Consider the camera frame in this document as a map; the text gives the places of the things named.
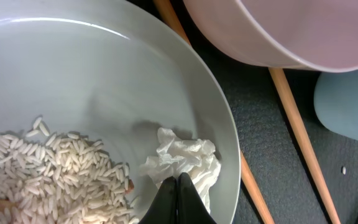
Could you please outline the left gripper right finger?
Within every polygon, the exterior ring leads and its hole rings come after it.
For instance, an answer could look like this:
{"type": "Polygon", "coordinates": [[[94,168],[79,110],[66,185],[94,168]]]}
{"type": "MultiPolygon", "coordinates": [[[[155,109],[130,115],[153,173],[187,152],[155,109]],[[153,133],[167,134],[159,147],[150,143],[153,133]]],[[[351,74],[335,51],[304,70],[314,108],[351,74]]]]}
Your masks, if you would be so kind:
{"type": "Polygon", "coordinates": [[[178,178],[177,219],[179,224],[216,224],[187,173],[178,178]]]}

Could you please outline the white tissue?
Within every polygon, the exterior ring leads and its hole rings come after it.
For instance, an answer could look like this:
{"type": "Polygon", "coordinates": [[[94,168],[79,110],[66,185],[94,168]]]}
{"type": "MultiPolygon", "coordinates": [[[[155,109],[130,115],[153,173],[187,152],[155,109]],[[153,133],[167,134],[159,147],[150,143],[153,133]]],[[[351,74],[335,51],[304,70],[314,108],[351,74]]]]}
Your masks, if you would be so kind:
{"type": "Polygon", "coordinates": [[[210,140],[182,140],[171,129],[157,131],[160,146],[156,156],[149,156],[139,166],[141,176],[149,176],[156,187],[169,177],[187,173],[208,212],[209,190],[217,182],[221,163],[215,156],[216,147],[210,140]]]}

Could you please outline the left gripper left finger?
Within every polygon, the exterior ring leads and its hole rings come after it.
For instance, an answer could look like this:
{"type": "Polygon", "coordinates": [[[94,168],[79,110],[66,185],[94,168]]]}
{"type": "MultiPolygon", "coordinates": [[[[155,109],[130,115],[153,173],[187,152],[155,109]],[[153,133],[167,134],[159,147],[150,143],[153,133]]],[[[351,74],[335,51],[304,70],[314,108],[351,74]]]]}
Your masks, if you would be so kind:
{"type": "Polygon", "coordinates": [[[177,223],[177,180],[165,179],[147,213],[139,224],[176,224],[177,223]]]}

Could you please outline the blue cup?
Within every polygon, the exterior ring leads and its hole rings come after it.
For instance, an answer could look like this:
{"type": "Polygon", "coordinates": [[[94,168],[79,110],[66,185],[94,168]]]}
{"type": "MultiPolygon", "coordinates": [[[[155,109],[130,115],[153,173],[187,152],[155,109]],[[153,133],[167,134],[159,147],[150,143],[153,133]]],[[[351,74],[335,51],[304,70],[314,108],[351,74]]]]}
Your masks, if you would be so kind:
{"type": "Polygon", "coordinates": [[[314,109],[324,127],[358,140],[358,70],[321,73],[314,89],[314,109]]]}

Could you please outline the rice and nut scraps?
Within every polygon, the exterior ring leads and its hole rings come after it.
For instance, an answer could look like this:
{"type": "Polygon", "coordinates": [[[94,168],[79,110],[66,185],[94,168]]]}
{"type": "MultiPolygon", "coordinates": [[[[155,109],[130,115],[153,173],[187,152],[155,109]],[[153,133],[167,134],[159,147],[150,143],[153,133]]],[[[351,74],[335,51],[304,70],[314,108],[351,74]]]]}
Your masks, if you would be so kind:
{"type": "Polygon", "coordinates": [[[0,223],[138,223],[133,188],[100,140],[50,133],[42,118],[23,136],[0,133],[0,223]]]}

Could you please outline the grey plate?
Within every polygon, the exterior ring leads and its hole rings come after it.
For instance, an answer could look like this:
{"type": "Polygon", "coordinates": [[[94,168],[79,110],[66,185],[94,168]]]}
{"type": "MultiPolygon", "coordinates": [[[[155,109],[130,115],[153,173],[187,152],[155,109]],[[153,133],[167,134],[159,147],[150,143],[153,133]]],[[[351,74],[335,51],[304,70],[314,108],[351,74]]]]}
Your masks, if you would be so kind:
{"type": "Polygon", "coordinates": [[[53,133],[77,131],[126,162],[149,208],[157,188],[139,167],[157,131],[207,139],[221,163],[211,216],[231,223],[240,184],[239,143],[227,100],[199,55],[127,1],[0,1],[0,133],[25,133],[41,116],[53,133]]]}

